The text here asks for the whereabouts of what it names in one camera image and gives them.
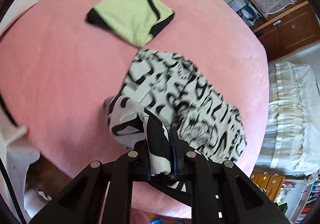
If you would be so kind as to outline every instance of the metal rivet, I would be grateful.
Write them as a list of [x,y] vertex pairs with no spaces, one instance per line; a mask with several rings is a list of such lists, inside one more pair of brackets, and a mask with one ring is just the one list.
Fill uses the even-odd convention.
[[137,152],[137,151],[130,151],[130,152],[128,153],[128,156],[129,156],[129,157],[132,157],[132,158],[137,157],[137,156],[138,156],[138,152]]
[[100,166],[100,162],[99,161],[92,161],[90,166],[92,168],[98,168]]
[[228,168],[232,168],[234,166],[234,163],[232,163],[231,161],[227,160],[224,162],[224,165]]
[[196,153],[195,152],[193,152],[193,151],[189,151],[189,152],[187,152],[187,157],[190,157],[190,158],[195,158],[196,157]]

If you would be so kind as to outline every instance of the blue object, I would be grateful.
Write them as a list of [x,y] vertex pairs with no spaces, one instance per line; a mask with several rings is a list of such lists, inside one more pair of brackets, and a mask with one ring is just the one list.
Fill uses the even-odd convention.
[[164,222],[161,219],[153,219],[150,224],[164,224]]

